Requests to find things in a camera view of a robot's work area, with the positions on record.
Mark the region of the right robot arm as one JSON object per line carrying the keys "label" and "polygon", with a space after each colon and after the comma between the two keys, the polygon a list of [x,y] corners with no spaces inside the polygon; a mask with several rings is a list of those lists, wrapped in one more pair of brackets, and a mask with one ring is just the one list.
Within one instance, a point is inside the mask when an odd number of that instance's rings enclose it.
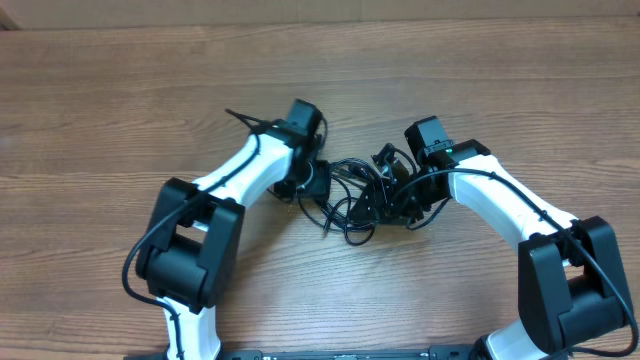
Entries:
{"label": "right robot arm", "polygon": [[432,346],[431,359],[620,358],[639,345],[639,325],[616,234],[603,218],[579,219],[512,177],[480,142],[451,140],[431,116],[404,137],[410,165],[387,144],[372,160],[380,181],[347,216],[356,224],[430,224],[449,201],[474,211],[518,256],[518,319],[472,345]]}

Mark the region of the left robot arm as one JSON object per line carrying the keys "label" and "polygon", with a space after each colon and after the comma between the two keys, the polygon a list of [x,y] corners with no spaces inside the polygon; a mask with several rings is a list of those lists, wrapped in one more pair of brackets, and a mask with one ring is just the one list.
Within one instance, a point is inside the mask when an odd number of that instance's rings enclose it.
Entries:
{"label": "left robot arm", "polygon": [[327,132],[322,112],[297,99],[284,119],[237,114],[246,144],[221,167],[191,182],[161,187],[145,234],[122,273],[145,280],[148,295],[132,298],[162,308],[169,335],[161,359],[219,359],[215,307],[234,271],[246,210],[271,190],[285,200],[325,201],[329,164],[318,159]]}

